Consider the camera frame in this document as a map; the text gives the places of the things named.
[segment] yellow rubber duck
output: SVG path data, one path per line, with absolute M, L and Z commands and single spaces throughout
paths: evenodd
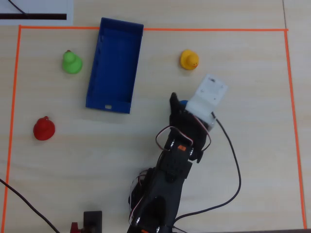
M 191 50 L 185 50 L 181 53 L 180 65 L 184 69 L 195 69 L 199 65 L 199 56 Z

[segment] green rubber duck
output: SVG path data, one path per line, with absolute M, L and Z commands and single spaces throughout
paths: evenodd
M 67 50 L 63 55 L 63 70 L 69 74 L 77 74 L 82 68 L 82 60 L 76 54 Z

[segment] light wood surface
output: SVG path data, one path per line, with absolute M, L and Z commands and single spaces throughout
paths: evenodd
M 97 26 L 102 17 L 145 27 L 284 28 L 282 0 L 74 1 L 74 25 Z
M 75 1 L 75 26 L 98 26 L 101 17 L 146 27 L 284 28 L 281 0 Z M 16 27 L 4 29 L 2 178 L 17 39 Z M 87 210 L 103 211 L 103 232 L 126 232 L 129 187 L 139 171 L 156 163 L 160 151 L 154 137 L 168 124 L 171 92 L 188 99 L 205 74 L 212 73 L 230 87 L 216 113 L 236 149 L 242 189 L 229 206 L 180 220 L 177 226 L 189 232 L 302 228 L 283 32 L 144 32 L 130 115 L 85 108 L 97 33 L 22 31 L 12 186 L 61 232 L 69 232 L 73 221 L 81 225 Z M 180 52 L 187 48 L 200 55 L 193 72 L 178 65 Z M 75 76 L 61 70 L 61 56 L 68 49 L 84 61 Z M 57 131 L 40 143 L 32 128 L 45 115 Z M 212 146 L 185 182 L 179 214 L 219 204 L 236 191 L 238 177 L 228 142 L 219 127 L 211 136 Z M 21 231 L 52 232 L 10 192 L 5 232 Z
M 311 224 L 311 111 L 310 111 L 310 37 L 311 2 L 285 0 L 285 16 L 292 66 L 297 126 L 303 171 L 307 223 Z
M 0 36 L 0 177 L 5 180 L 8 157 L 12 86 L 17 45 L 16 26 L 1 26 Z M 3 209 L 4 186 L 0 185 L 0 209 Z

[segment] black line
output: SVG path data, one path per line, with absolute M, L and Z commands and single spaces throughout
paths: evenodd
M 25 12 L 23 12 L 18 6 L 16 6 L 11 0 L 8 0 L 9 3 L 11 3 L 16 9 L 18 9 L 19 12 L 21 12 L 22 14 L 26 15 Z
M 184 230 L 182 230 L 182 229 L 179 229 L 178 227 L 173 226 L 173 228 L 175 228 L 175 229 L 177 229 L 177 230 L 179 230 L 179 231 L 181 231 L 181 232 L 183 232 L 183 233 L 188 233 L 188 232 L 186 232 L 186 231 L 184 231 Z
M 67 20 L 67 14 L 0 14 L 0 19 Z
M 285 28 L 287 29 L 287 26 L 286 26 L 286 17 L 285 17 L 285 7 L 284 7 L 284 0 L 282 0 L 283 2 L 283 14 L 284 14 L 284 23 L 285 23 Z
M 56 233 L 60 233 L 56 227 L 54 227 L 53 224 L 51 224 L 51 222 L 44 217 L 44 215 L 42 215 L 39 211 L 36 210 L 36 208 L 34 208 L 29 201 L 26 200 L 26 198 L 23 197 L 23 195 L 21 195 L 19 192 L 17 192 L 13 187 L 11 187 L 8 183 L 6 183 L 4 180 L 0 179 L 0 182 L 2 184 L 4 184 L 5 186 L 7 186 L 13 193 L 15 193 L 16 195 L 19 196 L 19 198 L 21 198 L 37 215 L 39 215 Z
M 240 192 L 240 189 L 241 189 L 241 173 L 240 173 L 239 163 L 238 163 L 237 157 L 236 157 L 235 152 L 234 152 L 234 149 L 233 149 L 232 142 L 231 142 L 231 140 L 230 140 L 230 138 L 229 138 L 227 132 L 225 131 L 225 128 L 224 128 L 223 125 L 220 123 L 220 121 L 216 118 L 216 116 L 215 116 L 215 114 L 214 114 L 213 112 L 212 112 L 212 115 L 213 115 L 213 117 L 216 119 L 216 121 L 217 121 L 217 123 L 219 124 L 220 128 L 222 128 L 222 130 L 223 130 L 223 132 L 224 132 L 224 134 L 225 134 L 225 136 L 226 136 L 226 138 L 227 138 L 227 140 L 228 140 L 228 142 L 229 142 L 229 145 L 230 145 L 230 147 L 231 147 L 232 154 L 233 154 L 233 158 L 234 158 L 235 164 L 236 164 L 236 166 L 237 166 L 238 176 L 239 176 L 239 187 L 238 187 L 238 190 L 237 190 L 236 193 L 232 196 L 232 198 L 230 198 L 228 201 L 226 201 L 226 202 L 224 202 L 224 203 L 222 203 L 222 204 L 220 204 L 220 205 L 216 205 L 216 206 L 210 207 L 210 208 L 205 209 L 205 210 L 200 210 L 200 211 L 188 213 L 188 214 L 185 214 L 185 215 L 181 215 L 181 216 L 179 216 L 179 217 L 177 217 L 177 218 L 175 219 L 174 224 L 175 224 L 178 220 L 180 220 L 180 219 L 182 219 L 182 218 L 184 218 L 184 217 L 188 217 L 188 216 L 192 216 L 192 215 L 197 215 L 197 214 L 205 213 L 205 212 L 207 212 L 207 211 L 214 210 L 214 209 L 220 208 L 220 207 L 222 207 L 222 206 L 225 206 L 225 205 L 229 204 L 230 202 L 232 202 L 232 201 L 234 200 L 234 198 L 235 198 L 235 197 L 239 194 L 239 192 Z

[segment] black cable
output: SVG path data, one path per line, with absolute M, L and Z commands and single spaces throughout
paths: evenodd
M 26 15 L 25 12 L 23 12 L 18 6 L 16 6 L 11 0 L 8 0 L 16 9 L 18 9 L 21 13 L 23 13 L 24 15 Z
M 183 233 L 188 233 L 188 232 L 186 232 L 186 231 L 183 231 L 182 229 L 179 229 L 178 227 L 173 226 L 173 228 L 175 228 L 175 229 L 177 229 L 177 230 L 179 230 L 179 231 L 181 231 L 181 232 L 183 232 Z
M 37 211 L 19 192 L 7 184 L 4 180 L 0 179 L 0 182 L 7 186 L 12 192 L 18 195 L 37 215 L 39 215 L 56 233 L 60 233 L 53 224 L 46 217 L 44 217 L 39 211 Z
M 234 152 L 234 149 L 233 149 L 233 145 L 232 145 L 231 140 L 230 140 L 230 138 L 229 138 L 227 132 L 225 131 L 223 125 L 220 123 L 220 121 L 219 121 L 218 119 L 216 119 L 216 121 L 217 121 L 217 123 L 219 124 L 220 128 L 222 128 L 222 130 L 223 130 L 223 132 L 224 132 L 226 138 L 228 139 L 228 142 L 229 142 L 229 144 L 230 144 L 230 147 L 231 147 L 231 150 L 232 150 L 232 153 L 233 153 L 233 157 L 234 157 L 234 160 L 235 160 L 235 164 L 237 165 L 237 170 L 238 170 L 238 175 L 239 175 L 239 187 L 238 187 L 238 190 L 237 190 L 237 192 L 233 195 L 233 197 L 230 198 L 228 201 L 226 201 L 226 202 L 224 202 L 224 203 L 222 203 L 222 204 L 220 204 L 220 205 L 216 205 L 216 206 L 210 207 L 210 208 L 205 209 L 205 210 L 201 210 L 201 211 L 197 211 L 197 212 L 192 212 L 192 213 L 188 213 L 188 214 L 185 214 L 185 215 L 181 215 L 181 216 L 179 216 L 179 217 L 177 217 L 177 218 L 175 219 L 174 224 L 175 224 L 178 220 L 180 220 L 180 219 L 182 219 L 182 218 L 184 218 L 184 217 L 188 217 L 188 216 L 192 216 L 192 215 L 201 214 L 201 213 L 204 213 L 204 212 L 207 212 L 207 211 L 210 211 L 210 210 L 214 210 L 214 209 L 217 209 L 217 208 L 219 208 L 219 207 L 222 207 L 222 206 L 225 206 L 225 205 L 229 204 L 229 203 L 232 202 L 232 200 L 238 195 L 238 193 L 239 193 L 239 191 L 240 191 L 240 189 L 241 189 L 241 173 L 240 173 L 240 168 L 239 168 L 238 160 L 237 160 L 237 157 L 236 157 L 235 152 Z

